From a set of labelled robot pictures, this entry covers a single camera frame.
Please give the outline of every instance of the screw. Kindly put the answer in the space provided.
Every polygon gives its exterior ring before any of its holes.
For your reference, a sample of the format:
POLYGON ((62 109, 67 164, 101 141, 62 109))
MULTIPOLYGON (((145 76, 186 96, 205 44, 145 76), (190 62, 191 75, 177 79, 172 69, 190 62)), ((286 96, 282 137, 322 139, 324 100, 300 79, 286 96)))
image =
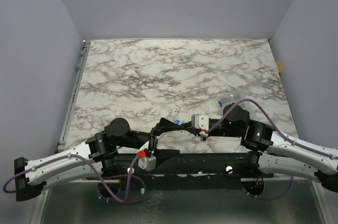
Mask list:
MULTIPOLYGON (((127 169, 127 173, 129 174, 130 168, 127 169)), ((135 172, 134 168, 132 169, 132 174, 135 172)))
POLYGON ((226 167, 226 172, 227 172, 228 174, 231 174, 231 173, 233 172, 232 166, 227 166, 227 167, 226 167))

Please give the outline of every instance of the small blue item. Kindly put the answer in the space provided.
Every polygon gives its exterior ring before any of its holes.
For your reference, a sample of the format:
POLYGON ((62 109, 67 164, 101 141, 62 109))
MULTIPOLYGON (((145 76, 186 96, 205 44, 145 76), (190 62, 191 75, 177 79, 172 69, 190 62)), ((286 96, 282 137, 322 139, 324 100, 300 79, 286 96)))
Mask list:
POLYGON ((183 121, 180 121, 180 120, 175 119, 175 120, 174 120, 174 124, 182 125, 182 124, 183 124, 183 121))

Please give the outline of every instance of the white wall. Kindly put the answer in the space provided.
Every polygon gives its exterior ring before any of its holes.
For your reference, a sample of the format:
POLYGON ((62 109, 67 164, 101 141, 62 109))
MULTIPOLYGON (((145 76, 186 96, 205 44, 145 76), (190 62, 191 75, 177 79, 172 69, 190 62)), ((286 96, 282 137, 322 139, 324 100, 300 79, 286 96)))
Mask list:
MULTIPOLYGON (((61 0, 0 0, 1 186, 15 158, 54 152, 81 49, 61 0)), ((34 203, 1 192, 0 223, 29 223, 34 203)))
MULTIPOLYGON (((302 139, 338 148, 338 0, 294 0, 271 41, 302 139)), ((327 193, 338 223, 338 194, 327 193)))
POLYGON ((84 39, 272 38, 292 0, 63 0, 84 39))

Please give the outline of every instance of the metal floor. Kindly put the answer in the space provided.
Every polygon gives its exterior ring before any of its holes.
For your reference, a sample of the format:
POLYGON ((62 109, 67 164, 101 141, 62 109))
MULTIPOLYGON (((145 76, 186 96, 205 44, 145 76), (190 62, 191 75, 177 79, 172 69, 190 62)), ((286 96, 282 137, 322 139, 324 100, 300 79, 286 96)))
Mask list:
MULTIPOLYGON (((266 181, 262 196, 283 193, 287 180, 266 181)), ((121 205, 98 200, 97 184, 66 183, 48 193, 41 223, 48 224, 219 224, 219 223, 324 223, 313 185, 295 180, 287 196, 275 201, 255 200, 243 191, 149 191, 147 200, 121 205)))

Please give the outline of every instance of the marble table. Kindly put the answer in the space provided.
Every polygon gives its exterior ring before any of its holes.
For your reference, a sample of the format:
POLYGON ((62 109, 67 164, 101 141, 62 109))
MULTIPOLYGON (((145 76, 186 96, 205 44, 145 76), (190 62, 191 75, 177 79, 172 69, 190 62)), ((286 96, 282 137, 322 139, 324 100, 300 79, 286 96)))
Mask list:
MULTIPOLYGON (((297 136, 266 39, 94 40, 66 148, 103 130, 117 117, 127 119, 133 130, 145 132, 150 132, 161 117, 185 122, 193 114, 220 118, 219 96, 235 90, 244 90, 282 131, 297 136)), ((253 104, 246 105, 251 106, 251 117, 267 123, 253 104)), ((211 137, 201 142, 187 132, 164 134, 158 146, 181 153, 247 151, 238 138, 211 137)))

